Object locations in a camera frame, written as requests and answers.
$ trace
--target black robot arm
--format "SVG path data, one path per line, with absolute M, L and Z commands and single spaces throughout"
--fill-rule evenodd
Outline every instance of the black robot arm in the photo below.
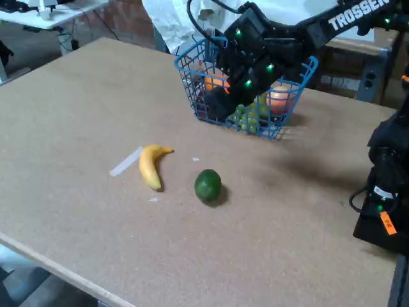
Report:
M 406 17 L 401 14 L 400 0 L 351 0 L 294 26 L 268 20 L 255 3 L 245 3 L 233 10 L 241 15 L 224 32 L 227 45 L 221 45 L 194 21 L 191 2 L 187 3 L 189 17 L 219 47 L 216 66 L 228 76 L 230 84 L 229 93 L 215 88 L 204 96 L 209 117 L 220 121 L 234 113 L 238 104 L 251 104 L 283 74 L 300 68 L 302 62 L 338 34 L 354 26 L 359 27 L 361 34 L 373 26 L 408 27 L 403 22 Z

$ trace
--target lime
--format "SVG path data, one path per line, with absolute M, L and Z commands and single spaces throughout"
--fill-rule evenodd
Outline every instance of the lime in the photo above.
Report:
M 216 200 L 222 190 L 222 180 L 212 169 L 205 169 L 194 182 L 196 196 L 205 202 Z
M 257 126 L 251 125 L 251 126 L 250 126 L 250 132 L 251 132 L 251 133 L 254 133 L 254 134 L 257 133 Z
M 249 123 L 253 125 L 257 125 L 258 120 L 257 120 L 257 113 L 256 112 L 250 112 L 249 113 Z
M 236 108 L 237 114 L 243 114 L 245 113 L 245 106 L 243 104 L 239 104 Z
M 264 93 L 264 94 L 260 95 L 258 101 L 259 101 L 260 104 L 267 104 L 267 93 Z

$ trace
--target basket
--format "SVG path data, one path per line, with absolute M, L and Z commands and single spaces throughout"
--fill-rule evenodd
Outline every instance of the basket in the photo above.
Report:
M 227 43 L 223 37 L 214 37 Z M 206 39 L 198 41 L 190 49 L 178 56 L 174 64 L 180 71 L 187 98 L 194 114 L 200 120 L 223 125 L 247 134 L 277 138 L 297 104 L 308 80 L 318 66 L 318 60 L 311 56 L 308 63 L 302 64 L 297 80 L 278 79 L 270 89 L 256 97 L 254 102 L 245 107 L 239 105 L 236 112 L 225 121 L 212 120 L 207 115 L 207 106 L 203 94 L 216 86 L 229 87 L 227 77 L 215 67 L 217 47 Z

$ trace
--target tabletop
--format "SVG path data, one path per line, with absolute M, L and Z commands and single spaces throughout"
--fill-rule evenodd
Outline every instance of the tabletop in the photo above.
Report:
M 6 13 L 0 11 L 0 20 L 39 29 L 51 29 L 67 23 L 85 13 L 107 6 L 109 0 L 75 0 L 73 3 L 57 5 L 50 20 L 43 20 L 36 11 Z
M 386 31 L 384 29 L 376 28 L 374 33 L 375 39 L 373 42 L 352 40 L 348 38 L 334 38 L 327 44 L 327 46 L 378 56 L 383 51 L 391 50 L 398 34 L 399 33 L 394 30 Z
M 259 139 L 196 120 L 173 60 L 101 39 L 0 88 L 0 243 L 112 307 L 386 306 L 396 259 L 352 236 L 348 197 L 392 110 L 305 90 Z M 110 176 L 152 143 L 164 192 Z

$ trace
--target yellow banana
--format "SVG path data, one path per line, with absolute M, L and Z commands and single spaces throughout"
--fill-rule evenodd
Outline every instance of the yellow banana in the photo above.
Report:
M 148 186 L 154 190 L 162 188 L 158 172 L 156 171 L 155 160 L 171 152 L 173 152 L 171 147 L 160 145 L 148 145 L 142 150 L 139 158 L 139 171 L 141 171 L 142 177 Z

